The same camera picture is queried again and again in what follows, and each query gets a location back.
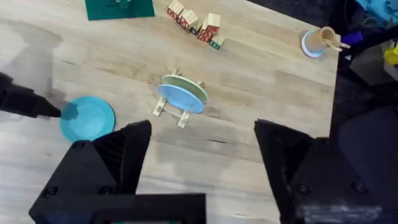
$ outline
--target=blue plate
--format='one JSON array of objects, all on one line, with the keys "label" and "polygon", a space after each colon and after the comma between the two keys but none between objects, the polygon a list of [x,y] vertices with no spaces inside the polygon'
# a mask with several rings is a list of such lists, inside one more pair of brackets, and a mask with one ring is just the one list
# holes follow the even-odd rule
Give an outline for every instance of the blue plate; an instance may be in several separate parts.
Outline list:
[{"label": "blue plate", "polygon": [[113,131],[115,116],[112,107],[95,96],[83,96],[68,103],[62,111],[60,127],[70,142],[93,141]]},{"label": "blue plate", "polygon": [[157,87],[157,92],[178,109],[192,110],[193,113],[205,110],[205,105],[194,94],[178,86],[163,84]]}]

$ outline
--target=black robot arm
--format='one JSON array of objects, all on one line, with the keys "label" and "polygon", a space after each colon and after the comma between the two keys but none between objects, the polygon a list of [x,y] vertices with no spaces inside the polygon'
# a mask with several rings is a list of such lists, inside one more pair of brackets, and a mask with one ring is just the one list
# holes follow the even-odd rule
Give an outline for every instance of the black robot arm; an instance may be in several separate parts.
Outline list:
[{"label": "black robot arm", "polygon": [[31,118],[59,118],[61,111],[34,90],[13,84],[13,79],[0,72],[0,110]]}]

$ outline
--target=wooden block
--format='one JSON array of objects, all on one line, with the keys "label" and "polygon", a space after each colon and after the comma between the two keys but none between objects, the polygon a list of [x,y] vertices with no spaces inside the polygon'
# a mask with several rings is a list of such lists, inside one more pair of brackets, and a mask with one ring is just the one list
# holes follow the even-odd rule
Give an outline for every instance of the wooden block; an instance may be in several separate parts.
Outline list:
[{"label": "wooden block", "polygon": [[211,41],[209,41],[209,45],[218,50],[223,45],[224,40],[225,38],[222,35],[216,34]]},{"label": "wooden block", "polygon": [[167,8],[167,14],[171,16],[173,19],[177,20],[178,16],[182,13],[184,10],[184,6],[178,2],[177,0],[174,0]]},{"label": "wooden block", "polygon": [[188,11],[188,9],[184,9],[184,10],[181,12],[181,14],[177,17],[177,23],[180,24],[180,26],[182,26],[183,28],[184,28],[184,26],[181,25],[181,24],[182,24],[183,22],[185,22],[185,21],[183,21],[182,14],[184,14],[184,13],[187,12],[187,11]]},{"label": "wooden block", "polygon": [[193,35],[198,35],[200,27],[201,27],[201,23],[198,21],[194,26],[191,27],[191,29],[189,31]]},{"label": "wooden block", "polygon": [[198,34],[198,39],[204,42],[209,42],[213,38],[214,34],[207,30],[201,29]]},{"label": "wooden block", "polygon": [[199,21],[198,16],[191,9],[183,12],[181,17],[183,20],[185,20],[183,28],[186,30],[189,30]]},{"label": "wooden block", "polygon": [[198,39],[208,43],[211,40],[211,37],[207,37],[206,35],[198,35]]},{"label": "wooden block", "polygon": [[206,16],[205,21],[203,22],[203,26],[201,27],[203,30],[211,32],[212,34],[216,34],[221,26],[221,16],[213,13],[209,13]]}]

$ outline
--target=blue object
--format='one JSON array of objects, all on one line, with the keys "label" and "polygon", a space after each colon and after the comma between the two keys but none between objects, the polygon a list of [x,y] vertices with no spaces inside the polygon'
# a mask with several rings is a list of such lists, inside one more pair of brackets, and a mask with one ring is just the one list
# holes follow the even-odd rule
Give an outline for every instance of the blue object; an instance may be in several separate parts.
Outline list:
[{"label": "blue object", "polygon": [[157,93],[178,109],[202,113],[205,105],[192,93],[183,88],[163,84],[157,87]]},{"label": "blue object", "polygon": [[388,22],[391,18],[393,23],[398,22],[398,12],[395,11],[396,0],[356,0],[365,11]]},{"label": "blue object", "polygon": [[95,96],[83,96],[68,103],[62,111],[60,128],[70,142],[93,141],[113,131],[115,116],[112,107]]},{"label": "blue object", "polygon": [[320,52],[315,52],[314,53],[314,52],[310,52],[307,49],[307,46],[305,46],[305,39],[307,38],[308,35],[312,34],[313,32],[314,32],[313,30],[310,30],[310,31],[308,31],[307,33],[304,34],[303,39],[301,40],[301,47],[302,47],[304,53],[307,54],[308,56],[310,56],[310,57],[320,57],[323,54],[323,50],[320,51]]},{"label": "blue object", "polygon": [[341,42],[348,45],[354,45],[362,40],[363,36],[361,31],[353,32],[341,37]]}]

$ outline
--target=plate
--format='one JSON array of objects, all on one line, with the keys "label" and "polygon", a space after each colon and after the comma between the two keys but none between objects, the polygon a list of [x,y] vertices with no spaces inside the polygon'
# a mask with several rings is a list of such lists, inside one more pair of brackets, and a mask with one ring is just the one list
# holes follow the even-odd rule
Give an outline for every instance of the plate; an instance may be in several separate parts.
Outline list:
[{"label": "plate", "polygon": [[194,94],[203,104],[207,103],[208,95],[206,91],[202,87],[200,87],[200,85],[194,83],[187,78],[176,75],[165,75],[162,78],[162,83],[181,87],[184,90],[187,90],[190,93]]},{"label": "plate", "polygon": [[179,86],[162,84],[157,87],[157,93],[178,109],[193,113],[205,110],[205,105],[194,94]]},{"label": "plate", "polygon": [[70,142],[93,141],[113,131],[115,115],[112,107],[101,98],[82,96],[63,109],[60,128]]}]

